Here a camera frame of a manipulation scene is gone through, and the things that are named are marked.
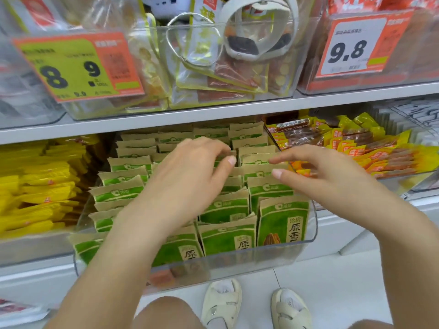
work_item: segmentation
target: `yellow price label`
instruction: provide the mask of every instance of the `yellow price label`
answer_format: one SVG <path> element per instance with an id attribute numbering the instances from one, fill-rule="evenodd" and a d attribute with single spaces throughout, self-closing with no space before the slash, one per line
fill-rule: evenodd
<path id="1" fill-rule="evenodd" d="M 14 39 L 60 102 L 144 94 L 123 33 Z"/>

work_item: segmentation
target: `person's right hand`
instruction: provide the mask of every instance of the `person's right hand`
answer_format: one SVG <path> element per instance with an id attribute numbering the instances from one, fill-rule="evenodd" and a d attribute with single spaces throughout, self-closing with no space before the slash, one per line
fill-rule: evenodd
<path id="1" fill-rule="evenodd" d="M 307 144 L 279 153 L 270 163 L 294 160 L 310 162 L 316 167 L 318 178 L 282 169 L 274 169 L 273 176 L 332 213 L 371 231 L 379 226 L 378 220 L 386 212 L 405 204 L 348 155 Z"/>

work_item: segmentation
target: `white price label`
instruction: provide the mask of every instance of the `white price label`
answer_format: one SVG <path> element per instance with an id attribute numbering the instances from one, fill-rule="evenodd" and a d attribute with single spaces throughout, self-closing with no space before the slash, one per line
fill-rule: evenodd
<path id="1" fill-rule="evenodd" d="M 367 70 L 370 55 L 386 23 L 387 18 L 339 22 L 332 30 L 317 77 Z"/>

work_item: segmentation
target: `leg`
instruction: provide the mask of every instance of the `leg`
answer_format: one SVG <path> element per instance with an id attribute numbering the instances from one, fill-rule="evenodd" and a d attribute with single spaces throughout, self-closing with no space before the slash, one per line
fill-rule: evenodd
<path id="1" fill-rule="evenodd" d="M 362 320 L 354 323 L 349 329 L 393 329 L 393 325 L 372 320 Z"/>
<path id="2" fill-rule="evenodd" d="M 132 329 L 204 329 L 190 306 L 182 299 L 161 297 L 147 305 L 133 321 Z"/>

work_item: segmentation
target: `hand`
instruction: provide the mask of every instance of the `hand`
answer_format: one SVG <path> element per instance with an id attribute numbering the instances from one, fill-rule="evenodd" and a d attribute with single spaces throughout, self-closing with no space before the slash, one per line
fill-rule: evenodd
<path id="1" fill-rule="evenodd" d="M 283 151 L 270 163 L 294 160 L 310 162 L 317 169 L 318 178 L 280 169 L 273 170 L 273 176 L 339 217 L 371 231 L 379 226 L 378 220 L 386 211 L 405 204 L 348 155 L 307 144 Z"/>
<path id="2" fill-rule="evenodd" d="M 230 148 L 206 137 L 185 139 L 156 168 L 145 189 L 115 221 L 121 225 L 135 220 L 137 230 L 149 229 L 160 238 L 200 215 L 221 192 L 236 164 L 225 157 L 214 170 L 218 155 Z"/>

